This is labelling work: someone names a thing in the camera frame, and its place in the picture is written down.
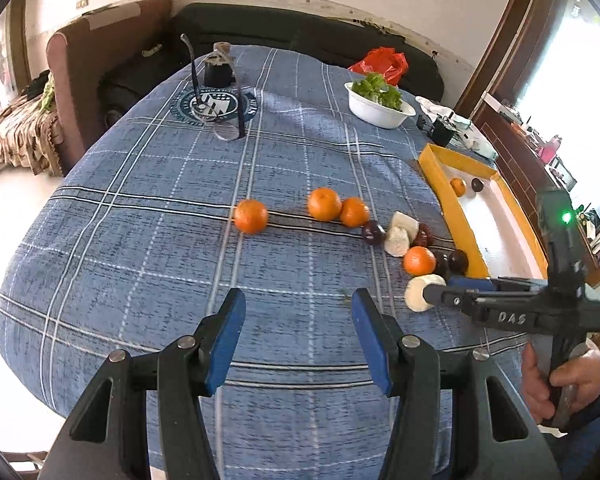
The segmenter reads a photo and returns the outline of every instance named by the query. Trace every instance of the floor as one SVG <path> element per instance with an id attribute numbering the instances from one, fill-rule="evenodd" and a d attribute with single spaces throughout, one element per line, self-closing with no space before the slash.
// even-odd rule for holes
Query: floor
<path id="1" fill-rule="evenodd" d="M 61 181 L 24 168 L 0 170 L 0 286 L 11 255 Z M 63 423 L 29 393 L 0 355 L 0 449 L 48 450 Z"/>

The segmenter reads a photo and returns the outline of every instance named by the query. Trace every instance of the blue gripper pad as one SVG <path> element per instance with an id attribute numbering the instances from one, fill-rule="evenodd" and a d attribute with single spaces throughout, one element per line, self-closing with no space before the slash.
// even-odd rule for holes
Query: blue gripper pad
<path id="1" fill-rule="evenodd" d="M 390 364 L 398 362 L 399 350 L 366 288 L 353 293 L 351 317 L 371 378 L 382 394 L 388 396 L 393 386 Z"/>
<path id="2" fill-rule="evenodd" d="M 465 276 L 459 276 L 457 274 L 452 275 L 447 280 L 448 286 L 462 286 L 464 288 L 472 288 L 474 290 L 480 290 L 482 292 L 488 292 L 496 290 L 496 286 L 493 285 L 491 280 L 487 278 L 466 278 Z"/>
<path id="3" fill-rule="evenodd" d="M 213 395 L 221 386 L 229 372 L 235 347 L 238 345 L 240 331 L 244 325 L 247 303 L 244 293 L 239 288 L 232 288 L 224 298 L 222 306 L 213 316 L 218 320 L 217 335 L 212 340 L 208 352 L 208 372 L 205 386 L 209 395 Z"/>

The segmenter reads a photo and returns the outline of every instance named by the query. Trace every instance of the metal bolt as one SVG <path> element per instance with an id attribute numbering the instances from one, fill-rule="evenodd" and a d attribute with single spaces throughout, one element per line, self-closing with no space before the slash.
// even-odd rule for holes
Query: metal bolt
<path id="1" fill-rule="evenodd" d="M 178 348 L 193 348 L 196 339 L 192 335 L 184 335 L 178 339 Z"/>
<path id="2" fill-rule="evenodd" d="M 109 361 L 112 363 L 119 363 L 120 361 L 124 361 L 126 357 L 126 352 L 124 350 L 114 350 L 109 354 Z"/>
<path id="3" fill-rule="evenodd" d="M 407 348 L 417 348 L 420 346 L 420 339 L 414 335 L 406 335 L 402 338 L 402 344 Z"/>
<path id="4" fill-rule="evenodd" d="M 474 348 L 474 351 L 471 352 L 471 354 L 476 361 L 486 361 L 490 357 L 489 351 L 482 346 Z"/>

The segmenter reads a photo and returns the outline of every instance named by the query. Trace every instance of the pink object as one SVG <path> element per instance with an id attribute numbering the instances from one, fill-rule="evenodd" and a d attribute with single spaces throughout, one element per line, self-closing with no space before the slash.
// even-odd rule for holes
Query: pink object
<path id="1" fill-rule="evenodd" d="M 548 143 L 540 148 L 540 151 L 538 152 L 540 160 L 542 160 L 545 164 L 551 162 L 554 159 L 555 154 L 558 152 L 558 148 L 560 148 L 561 140 L 562 139 L 560 136 L 553 136 Z"/>

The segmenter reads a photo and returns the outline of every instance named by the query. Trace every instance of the white bowl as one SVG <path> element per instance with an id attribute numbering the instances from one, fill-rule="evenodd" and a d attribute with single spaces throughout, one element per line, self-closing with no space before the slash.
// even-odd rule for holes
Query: white bowl
<path id="1" fill-rule="evenodd" d="M 362 95 L 356 94 L 351 86 L 353 83 L 345 83 L 344 88 L 349 92 L 349 110 L 357 118 L 378 126 L 379 128 L 397 128 L 407 117 L 413 117 L 416 114 L 416 110 L 413 109 L 409 103 L 402 101 L 400 111 L 387 108 L 386 106 L 379 105 L 369 99 L 362 97 Z"/>

